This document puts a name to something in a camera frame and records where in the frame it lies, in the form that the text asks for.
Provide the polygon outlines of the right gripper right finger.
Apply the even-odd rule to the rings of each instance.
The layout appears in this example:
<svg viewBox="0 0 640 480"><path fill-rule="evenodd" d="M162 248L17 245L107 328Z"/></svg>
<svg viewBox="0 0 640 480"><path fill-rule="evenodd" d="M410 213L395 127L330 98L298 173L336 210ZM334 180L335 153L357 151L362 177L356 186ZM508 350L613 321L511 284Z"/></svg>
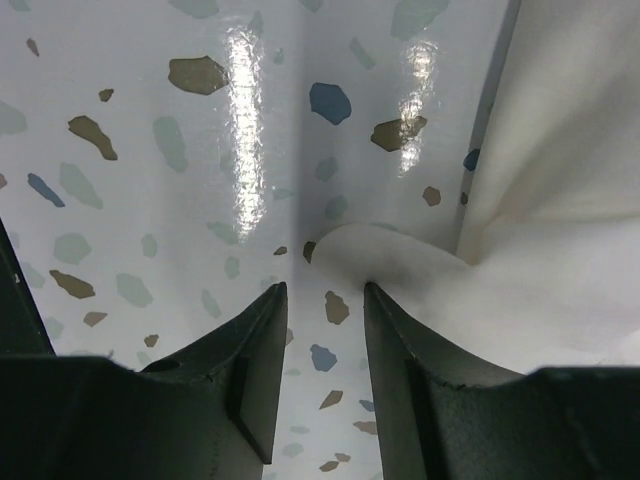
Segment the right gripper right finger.
<svg viewBox="0 0 640 480"><path fill-rule="evenodd" d="M487 362L364 289L364 325L387 479L635 479L639 372Z"/></svg>

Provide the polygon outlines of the white t shirt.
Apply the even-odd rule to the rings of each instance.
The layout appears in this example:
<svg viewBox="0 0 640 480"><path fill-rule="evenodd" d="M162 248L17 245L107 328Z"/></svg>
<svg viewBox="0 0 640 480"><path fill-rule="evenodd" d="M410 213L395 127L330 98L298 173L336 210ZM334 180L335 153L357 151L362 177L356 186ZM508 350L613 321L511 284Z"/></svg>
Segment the white t shirt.
<svg viewBox="0 0 640 480"><path fill-rule="evenodd" d="M518 373L637 365L638 3L522 3L455 254L352 224L312 263Z"/></svg>

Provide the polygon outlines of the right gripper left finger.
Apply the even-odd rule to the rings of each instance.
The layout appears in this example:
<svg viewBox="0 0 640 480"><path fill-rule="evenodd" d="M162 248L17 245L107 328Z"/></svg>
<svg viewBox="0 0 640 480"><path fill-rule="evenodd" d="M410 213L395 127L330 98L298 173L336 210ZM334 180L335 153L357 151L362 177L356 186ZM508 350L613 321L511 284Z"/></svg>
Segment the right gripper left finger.
<svg viewBox="0 0 640 480"><path fill-rule="evenodd" d="M1 319L5 479L258 479L272 461L287 287L140 371L59 356L39 314Z"/></svg>

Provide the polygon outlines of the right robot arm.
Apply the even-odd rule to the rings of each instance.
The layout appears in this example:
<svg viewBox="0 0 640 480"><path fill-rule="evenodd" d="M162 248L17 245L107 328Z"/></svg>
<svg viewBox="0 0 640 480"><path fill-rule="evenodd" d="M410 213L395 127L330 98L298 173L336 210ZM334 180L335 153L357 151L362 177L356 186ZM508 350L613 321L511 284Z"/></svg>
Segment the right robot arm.
<svg viewBox="0 0 640 480"><path fill-rule="evenodd" d="M364 294L387 479L639 475L639 224L500 222L479 262L380 227L316 268ZM5 479L257 479L273 456L287 287L134 372L55 354L1 244Z"/></svg>

